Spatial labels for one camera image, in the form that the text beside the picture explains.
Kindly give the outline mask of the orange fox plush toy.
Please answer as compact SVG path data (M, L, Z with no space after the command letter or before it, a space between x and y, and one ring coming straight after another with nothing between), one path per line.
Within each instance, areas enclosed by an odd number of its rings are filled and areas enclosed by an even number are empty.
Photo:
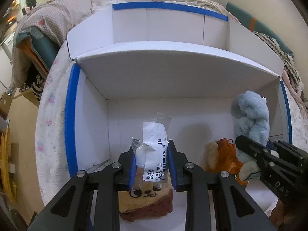
M239 178L243 163L236 156L236 148L232 139L223 138L212 141L205 146L205 152L205 171L216 174L227 171L242 187L248 186L248 182L243 182Z

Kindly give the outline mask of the tan bear plush toy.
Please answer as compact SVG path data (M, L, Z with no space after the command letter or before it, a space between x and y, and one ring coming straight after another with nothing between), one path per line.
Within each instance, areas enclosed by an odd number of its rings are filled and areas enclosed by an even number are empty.
M119 213L123 220L159 218L173 211L170 174L167 173L166 182L157 184L144 181L143 172L143 169L137 169L133 190L119 192Z

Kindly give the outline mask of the clear packaged white item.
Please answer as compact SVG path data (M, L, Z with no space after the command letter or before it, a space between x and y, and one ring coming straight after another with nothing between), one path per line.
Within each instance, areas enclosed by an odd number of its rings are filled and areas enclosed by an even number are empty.
M135 154L136 176L132 186L139 190L148 185L160 190L168 182L168 129L172 117L157 113L155 118L142 124L142 138L132 139L131 148Z

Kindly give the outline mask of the light blue plush toy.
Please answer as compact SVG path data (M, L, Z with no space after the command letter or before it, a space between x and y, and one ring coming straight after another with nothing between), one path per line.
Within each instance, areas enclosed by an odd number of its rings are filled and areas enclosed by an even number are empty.
M233 128L234 136L245 136L253 141L267 145L269 138L269 110L267 101L253 91L238 94L231 103L231 115L236 119ZM247 182L261 175L260 168L256 164L256 158L241 151L236 145L236 157L243 166L240 169L238 179Z

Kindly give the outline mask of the floral white bed quilt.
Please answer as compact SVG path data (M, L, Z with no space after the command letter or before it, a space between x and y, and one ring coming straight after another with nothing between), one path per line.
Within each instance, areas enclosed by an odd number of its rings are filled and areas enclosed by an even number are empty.
M65 151L64 116L73 62L68 56L66 39L59 47L43 88L35 129L37 173L44 204L70 178Z

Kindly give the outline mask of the yellow wooden chair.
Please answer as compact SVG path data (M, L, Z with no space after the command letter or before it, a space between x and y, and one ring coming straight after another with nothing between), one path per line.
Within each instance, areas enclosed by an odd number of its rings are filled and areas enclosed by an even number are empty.
M12 204L16 204L17 186L10 177L9 148L10 148L10 128L3 129L1 132L1 182L4 194Z

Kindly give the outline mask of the black white knitted throw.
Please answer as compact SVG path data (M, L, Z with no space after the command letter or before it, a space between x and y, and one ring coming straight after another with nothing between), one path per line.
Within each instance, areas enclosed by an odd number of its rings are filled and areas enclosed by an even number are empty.
M254 31L253 33L264 41L284 62L284 70L287 73L292 89L300 97L302 102L306 103L307 99L305 98L303 92L304 84L301 80L299 72L295 68L294 58L281 49L276 39L261 32Z

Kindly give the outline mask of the blue white cardboard box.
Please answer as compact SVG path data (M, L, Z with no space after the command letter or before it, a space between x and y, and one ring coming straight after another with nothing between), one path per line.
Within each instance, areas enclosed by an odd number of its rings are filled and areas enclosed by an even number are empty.
M232 137L232 99L247 90L267 101L272 140L292 140L284 64L244 26L196 7L119 3L66 37L74 62L65 105L70 178L118 161L142 122L172 116L168 137L190 162L205 142Z

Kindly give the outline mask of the brown cardboard box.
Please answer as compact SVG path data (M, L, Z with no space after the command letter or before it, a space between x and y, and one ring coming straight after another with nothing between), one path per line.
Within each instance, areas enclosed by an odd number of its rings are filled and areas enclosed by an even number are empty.
M0 104L1 115L7 117L11 104L12 104L12 97L8 95L6 92L4 92L1 96L1 104Z

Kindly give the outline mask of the teal cushion with orange stripe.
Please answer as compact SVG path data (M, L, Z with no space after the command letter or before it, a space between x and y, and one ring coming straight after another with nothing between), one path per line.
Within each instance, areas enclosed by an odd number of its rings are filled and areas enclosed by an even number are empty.
M271 38L274 38L285 53L294 57L292 50L288 48L280 37L278 37L278 35L276 35L268 26L256 19L254 16L230 2L227 2L226 10L233 14L242 26L246 27L248 30L263 33Z

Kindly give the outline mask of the beige patterned blanket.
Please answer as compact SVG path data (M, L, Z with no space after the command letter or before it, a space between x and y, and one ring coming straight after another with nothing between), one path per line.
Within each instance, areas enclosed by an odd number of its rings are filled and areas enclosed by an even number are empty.
M222 5L211 0L49 0L32 9L18 23L15 34L37 27L55 44L61 46L74 26L98 10L118 2L150 1L196 6L218 12L238 22Z

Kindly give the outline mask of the black hanging clothes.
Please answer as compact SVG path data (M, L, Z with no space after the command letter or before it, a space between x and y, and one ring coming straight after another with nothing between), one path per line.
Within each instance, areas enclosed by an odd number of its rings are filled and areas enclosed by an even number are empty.
M26 0L26 6L21 10L23 15L28 14L34 7L36 7L36 5L36 0Z

